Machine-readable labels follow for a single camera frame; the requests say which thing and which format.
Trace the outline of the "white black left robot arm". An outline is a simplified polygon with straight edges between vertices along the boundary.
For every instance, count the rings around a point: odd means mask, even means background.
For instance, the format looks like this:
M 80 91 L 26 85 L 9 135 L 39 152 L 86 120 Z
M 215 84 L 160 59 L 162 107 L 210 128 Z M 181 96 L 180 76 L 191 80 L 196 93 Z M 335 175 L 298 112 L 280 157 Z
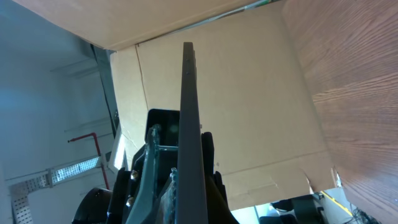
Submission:
M 224 205 L 213 136 L 196 108 L 149 111 L 146 140 L 112 190 L 95 187 L 73 223 L 215 223 Z

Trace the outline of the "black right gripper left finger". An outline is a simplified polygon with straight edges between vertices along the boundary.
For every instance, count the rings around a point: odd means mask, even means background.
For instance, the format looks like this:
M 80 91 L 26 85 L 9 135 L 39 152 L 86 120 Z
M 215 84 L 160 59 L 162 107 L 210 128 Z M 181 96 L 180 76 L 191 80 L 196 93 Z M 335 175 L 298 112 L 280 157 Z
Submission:
M 177 169 L 175 167 L 171 168 L 168 182 L 169 183 L 160 198 L 155 221 L 160 224 L 175 223 L 175 204 L 177 198 Z

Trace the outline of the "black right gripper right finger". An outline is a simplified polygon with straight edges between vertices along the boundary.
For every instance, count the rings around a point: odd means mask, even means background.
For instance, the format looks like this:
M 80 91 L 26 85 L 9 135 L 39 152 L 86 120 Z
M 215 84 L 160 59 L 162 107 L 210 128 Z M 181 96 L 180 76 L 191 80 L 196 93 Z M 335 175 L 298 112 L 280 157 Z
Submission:
M 239 224 L 239 222 L 235 219 L 235 217 L 229 210 L 213 178 L 209 175 L 205 176 L 205 186 L 208 223 Z

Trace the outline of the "blue Galaxy smartphone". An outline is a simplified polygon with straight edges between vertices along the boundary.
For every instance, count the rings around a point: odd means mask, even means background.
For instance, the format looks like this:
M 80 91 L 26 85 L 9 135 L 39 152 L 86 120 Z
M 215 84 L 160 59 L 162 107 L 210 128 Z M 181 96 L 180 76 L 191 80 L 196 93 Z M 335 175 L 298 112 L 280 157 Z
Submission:
M 179 126 L 175 222 L 206 224 L 208 223 L 208 212 L 201 148 L 195 51 L 191 42 L 183 44 Z

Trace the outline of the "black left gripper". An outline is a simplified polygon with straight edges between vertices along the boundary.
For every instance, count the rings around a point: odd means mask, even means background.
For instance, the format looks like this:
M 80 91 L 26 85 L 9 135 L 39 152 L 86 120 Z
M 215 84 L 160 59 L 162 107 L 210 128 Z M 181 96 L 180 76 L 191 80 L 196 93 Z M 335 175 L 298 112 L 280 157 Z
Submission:
M 156 223 L 171 168 L 177 168 L 180 112 L 151 109 L 144 145 L 133 157 L 131 170 L 118 171 L 107 211 L 108 223 Z M 214 174 L 214 143 L 210 132 L 201 134 L 205 175 Z

